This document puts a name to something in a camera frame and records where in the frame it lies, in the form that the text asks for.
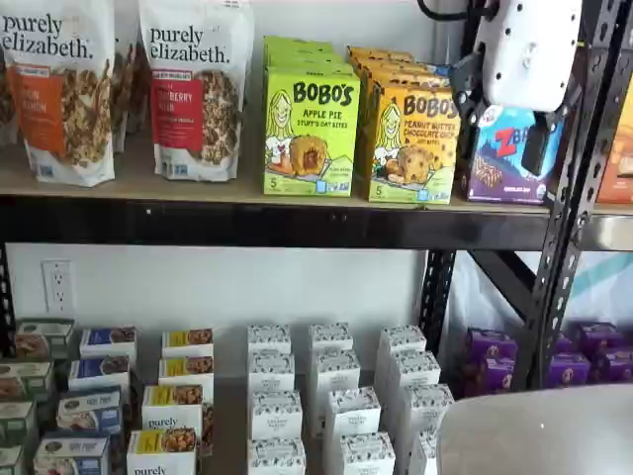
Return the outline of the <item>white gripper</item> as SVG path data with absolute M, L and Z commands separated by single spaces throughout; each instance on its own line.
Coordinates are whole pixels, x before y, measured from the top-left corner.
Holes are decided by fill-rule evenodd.
M 458 161 L 469 161 L 480 120 L 490 104 L 532 110 L 534 123 L 521 165 L 532 175 L 549 173 L 548 148 L 563 113 L 563 101 L 578 43 L 582 3 L 574 0 L 493 1 L 496 14 L 480 23 L 476 46 L 484 49 L 483 96 L 455 96 L 461 124 Z

